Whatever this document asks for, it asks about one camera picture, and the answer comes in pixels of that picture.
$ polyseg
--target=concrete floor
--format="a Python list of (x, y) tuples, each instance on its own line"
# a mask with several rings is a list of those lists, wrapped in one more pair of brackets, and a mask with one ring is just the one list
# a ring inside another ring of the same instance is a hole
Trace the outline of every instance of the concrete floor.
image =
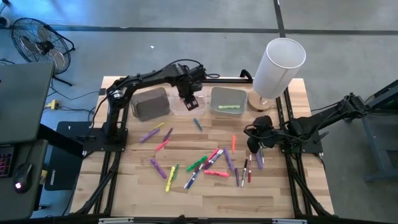
[[(286, 29), (397, 30), (394, 0), (280, 0)], [(43, 0), (32, 5), (15, 1), (4, 16), (34, 17), (49, 24), (115, 27), (212, 27), (275, 29), (271, 0)], [(201, 61), (209, 72), (236, 77), (242, 68), (255, 73), (267, 43), (277, 34), (61, 32), (74, 41), (70, 68), (60, 77), (75, 84), (55, 82), (69, 97), (95, 91), (105, 75), (130, 75), (160, 68), (178, 58)], [(329, 105), (350, 92), (367, 98), (397, 78), (398, 36), (288, 35), (307, 51), (298, 77), (305, 79), (310, 106)], [(0, 58), (24, 63), (0, 30)], [(96, 95), (60, 100), (74, 108), (91, 109)], [(86, 113), (46, 111), (42, 122), (56, 128), (59, 121), (84, 121)], [(398, 222), (398, 182), (364, 183), (377, 171), (360, 121), (336, 123), (323, 139), (326, 176), (335, 213), (345, 218)], [(70, 192), (44, 192), (51, 204), (33, 217), (60, 215)]]

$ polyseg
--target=wooden tabletop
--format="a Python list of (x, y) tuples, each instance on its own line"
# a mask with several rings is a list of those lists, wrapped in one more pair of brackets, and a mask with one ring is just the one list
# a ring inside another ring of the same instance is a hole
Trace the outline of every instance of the wooden tabletop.
[[(102, 88), (109, 87), (120, 77), (104, 77)], [(169, 91), (169, 85), (161, 85)], [(251, 91), (250, 84), (203, 84), (208, 104), (211, 89), (214, 86), (235, 88)], [(310, 116), (307, 93), (301, 78), (293, 79), (289, 85), (295, 117)], [(96, 116), (96, 127), (100, 127), (106, 119), (108, 104), (101, 106)], [(246, 181), (244, 187), (236, 186), (236, 179), (230, 170), (224, 155), (212, 166), (211, 170), (229, 172), (228, 178), (215, 177), (200, 173), (189, 190), (183, 186), (192, 172), (186, 172), (186, 167), (192, 165), (203, 156), (209, 156), (216, 147), (231, 149), (232, 135), (236, 135), (236, 152), (231, 154), (235, 167), (239, 168), (241, 178), (244, 160), (249, 151), (246, 145), (248, 137), (243, 128), (251, 124), (258, 116), (264, 114), (272, 118), (274, 126), (279, 123), (276, 105), (264, 113), (251, 111), (247, 108), (241, 118), (216, 116), (207, 107), (204, 114), (195, 115), (203, 127), (201, 133), (193, 123), (193, 116), (167, 116), (140, 122), (129, 111), (127, 128), (129, 138), (126, 150), (122, 153), (118, 181), (114, 193), (112, 216), (117, 217), (224, 217), (224, 218), (272, 218), (293, 217), (292, 201), (290, 197), (289, 181), (284, 156), (278, 147), (266, 149), (266, 163), (263, 170), (257, 168), (256, 160), (252, 163), (252, 181)], [(154, 126), (161, 122), (165, 125), (160, 132), (144, 144), (138, 143), (139, 138), (146, 135)], [(174, 128), (170, 142), (159, 152), (154, 148), (160, 144), (170, 128)], [(83, 161), (71, 212), (81, 208), (93, 193), (100, 179), (103, 163), (103, 152), (94, 152)], [(161, 178), (150, 163), (155, 158), (167, 176), (170, 169), (180, 164), (177, 179), (172, 182), (170, 192), (165, 192), (167, 179)], [(303, 164), (307, 184), (324, 208), (333, 213), (325, 172), (319, 158), (311, 154), (303, 155)], [(300, 208), (304, 211), (302, 194), (298, 190)]]

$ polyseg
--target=marker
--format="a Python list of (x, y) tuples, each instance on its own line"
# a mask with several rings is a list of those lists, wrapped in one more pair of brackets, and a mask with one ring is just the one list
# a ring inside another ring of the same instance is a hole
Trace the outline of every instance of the marker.
[(218, 109), (239, 109), (240, 105), (225, 105), (225, 106), (218, 106)]
[(209, 167), (211, 167), (211, 165), (214, 164), (214, 162), (219, 158), (220, 155), (222, 155), (222, 153), (224, 152), (224, 150), (220, 149), (217, 154), (215, 154), (213, 156), (213, 158), (211, 158), (210, 162), (206, 164), (205, 169), (209, 169)]
[(199, 159), (198, 161), (196, 161), (194, 164), (192, 164), (190, 167), (187, 168), (187, 172), (193, 170), (195, 167), (199, 166), (199, 164), (201, 164), (202, 162), (204, 162), (205, 160), (207, 160), (207, 156), (203, 156), (201, 159)]
[(158, 133), (159, 131), (160, 131), (159, 128), (152, 130), (150, 133), (148, 133), (144, 137), (140, 138), (139, 142), (143, 143), (144, 141), (148, 140), (150, 137), (152, 137), (154, 134)]
[(251, 154), (249, 155), (249, 183), (251, 182)]
[(232, 135), (232, 154), (235, 153), (236, 136)]
[(259, 169), (262, 169), (264, 167), (264, 164), (261, 161), (260, 150), (258, 150), (258, 152), (256, 153), (256, 160), (257, 160), (257, 164), (259, 166)]
[(159, 149), (162, 149), (167, 143), (169, 143), (169, 140), (166, 140), (162, 144), (156, 146), (155, 151), (158, 151)]
[(217, 172), (217, 171), (205, 170), (205, 174), (218, 175), (220, 177), (229, 177), (229, 173), (227, 173), (227, 172)]
[(194, 176), (198, 171), (199, 171), (199, 167), (197, 167), (197, 168), (195, 169), (195, 171), (193, 171), (192, 176), (188, 179), (187, 183), (184, 185), (184, 189), (187, 188), (189, 182), (192, 180), (193, 176)]
[(172, 170), (170, 170), (169, 180), (167, 181), (167, 185), (166, 185), (166, 193), (169, 192), (170, 186), (172, 185), (172, 179), (174, 176), (174, 172), (175, 172), (175, 167), (172, 167)]
[(177, 173), (178, 173), (178, 168), (179, 168), (179, 167), (180, 167), (180, 164), (177, 164), (177, 165), (175, 166), (173, 181), (175, 181), (175, 179), (177, 178)]
[(155, 126), (152, 130), (155, 130), (155, 129), (157, 129), (157, 128), (160, 128), (160, 127), (162, 127), (163, 125), (164, 125), (164, 122), (158, 124), (158, 125)]
[(156, 160), (155, 159), (150, 159), (150, 162), (154, 165), (155, 169), (161, 174), (163, 179), (166, 179), (167, 178), (166, 174), (164, 173), (162, 168), (159, 167), (159, 164), (156, 162)]
[(236, 186), (239, 187), (239, 171), (238, 171), (238, 168), (235, 168), (235, 177), (236, 177)]
[(193, 119), (193, 122), (196, 124), (196, 126), (198, 126), (200, 132), (202, 132), (202, 131), (203, 131), (203, 128), (201, 128), (200, 123), (199, 123), (199, 120), (198, 120), (197, 118), (194, 118), (194, 119)]
[(241, 187), (243, 187), (244, 185), (244, 178), (246, 177), (246, 170), (248, 169), (248, 159), (246, 159), (244, 161), (244, 167), (243, 167), (243, 176), (242, 176), (242, 185)]
[(193, 175), (193, 177), (192, 177), (191, 180), (189, 181), (189, 183), (188, 183), (188, 185), (187, 185), (187, 189), (189, 189), (189, 188), (192, 186), (193, 182), (194, 182), (195, 179), (198, 177), (198, 174), (199, 174), (199, 172), (200, 172), (200, 170), (201, 170), (202, 167), (203, 167), (203, 164), (200, 164), (200, 167), (199, 167), (199, 169), (198, 169), (198, 172), (196, 172), (195, 175)]
[(172, 133), (172, 131), (173, 131), (173, 128), (170, 128), (170, 130), (168, 131), (168, 133), (164, 136), (163, 142), (169, 139), (170, 134)]
[(218, 152), (218, 148), (216, 148), (209, 157), (207, 157), (207, 161), (205, 162), (205, 167), (207, 166), (207, 164), (210, 162), (211, 158), (213, 158), (213, 156)]
[(229, 165), (229, 168), (230, 168), (231, 170), (234, 170), (234, 169), (235, 169), (235, 168), (234, 168), (234, 164), (232, 163), (231, 156), (229, 156), (229, 152), (228, 152), (228, 150), (227, 150), (226, 147), (224, 147), (224, 152), (225, 152), (225, 158), (226, 158), (226, 161), (227, 161), (227, 163), (228, 163), (228, 165)]
[(264, 158), (264, 151), (263, 151), (263, 148), (260, 146), (260, 155), (261, 155), (261, 161), (262, 161), (262, 163), (263, 164), (265, 164), (266, 163), (266, 160), (265, 160), (265, 158)]

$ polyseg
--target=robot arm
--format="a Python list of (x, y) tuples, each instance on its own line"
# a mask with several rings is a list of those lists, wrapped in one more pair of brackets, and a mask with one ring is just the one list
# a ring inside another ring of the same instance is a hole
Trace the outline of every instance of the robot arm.
[(204, 79), (206, 79), (206, 73), (203, 65), (190, 70), (185, 65), (175, 63), (159, 71), (116, 80), (106, 90), (109, 108), (106, 122), (102, 127), (106, 135), (106, 142), (118, 143), (120, 141), (117, 126), (119, 112), (130, 102), (132, 94), (136, 90), (169, 83), (171, 86), (177, 86), (178, 94), (183, 98), (185, 106), (188, 110), (193, 110), (199, 106), (193, 93), (202, 89), (201, 81)]
[(370, 107), (360, 96), (345, 96), (334, 106), (325, 109), (310, 117), (300, 117), (280, 124), (280, 129), (274, 129), (269, 116), (256, 118), (253, 124), (247, 126), (244, 133), (250, 138), (248, 146), (252, 153), (259, 150), (259, 143), (265, 147), (274, 147), (275, 144), (300, 146), (314, 141), (314, 133), (341, 120), (352, 120), (366, 116)]

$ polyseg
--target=white cylinder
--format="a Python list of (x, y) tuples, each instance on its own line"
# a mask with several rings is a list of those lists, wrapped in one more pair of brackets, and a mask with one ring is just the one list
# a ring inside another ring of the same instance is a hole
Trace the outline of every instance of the white cylinder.
[(254, 91), (267, 99), (275, 99), (287, 88), (305, 62), (304, 48), (288, 38), (268, 43), (253, 80)]

